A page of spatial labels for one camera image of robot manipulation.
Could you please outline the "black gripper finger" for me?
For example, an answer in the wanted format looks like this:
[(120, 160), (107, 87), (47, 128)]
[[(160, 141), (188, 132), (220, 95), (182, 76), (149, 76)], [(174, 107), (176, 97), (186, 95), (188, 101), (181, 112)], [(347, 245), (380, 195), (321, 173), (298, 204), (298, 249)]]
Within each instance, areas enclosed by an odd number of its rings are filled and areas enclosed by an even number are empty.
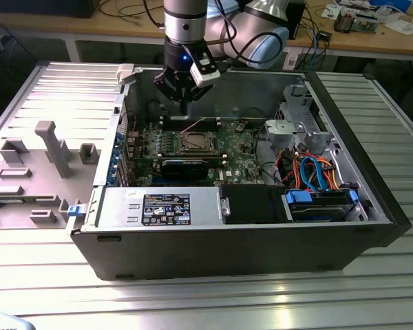
[(208, 91), (210, 91), (214, 85), (208, 85), (206, 87), (199, 87), (195, 83), (192, 83), (184, 88), (184, 115), (187, 114), (188, 104), (193, 101), (198, 101)]
[(164, 67), (162, 73), (154, 77), (155, 87), (169, 100), (179, 104), (179, 112), (186, 115), (186, 100), (184, 99), (186, 74), (170, 67)]

